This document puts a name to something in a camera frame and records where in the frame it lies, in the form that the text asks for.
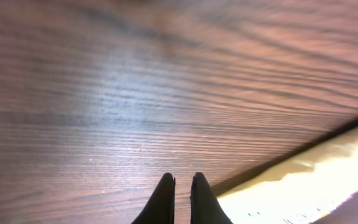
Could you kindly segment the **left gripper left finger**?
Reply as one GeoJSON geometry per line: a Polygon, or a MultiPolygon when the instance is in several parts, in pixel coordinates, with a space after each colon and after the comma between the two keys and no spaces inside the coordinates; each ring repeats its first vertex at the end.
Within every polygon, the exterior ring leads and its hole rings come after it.
{"type": "Polygon", "coordinates": [[[176,180],[165,173],[132,224],[173,224],[176,180]]]}

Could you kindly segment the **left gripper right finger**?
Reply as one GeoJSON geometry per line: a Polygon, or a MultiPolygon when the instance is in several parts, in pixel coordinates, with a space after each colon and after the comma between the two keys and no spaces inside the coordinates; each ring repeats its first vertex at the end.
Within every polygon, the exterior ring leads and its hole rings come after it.
{"type": "Polygon", "coordinates": [[[232,224],[201,172],[193,176],[190,199],[191,224],[232,224]]]}

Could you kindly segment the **yellow snack chip bag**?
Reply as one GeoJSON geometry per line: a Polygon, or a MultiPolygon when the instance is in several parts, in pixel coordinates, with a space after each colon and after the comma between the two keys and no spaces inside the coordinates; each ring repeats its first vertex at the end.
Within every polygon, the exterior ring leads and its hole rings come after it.
{"type": "Polygon", "coordinates": [[[313,223],[358,192],[358,127],[218,197],[233,223],[313,223]]]}

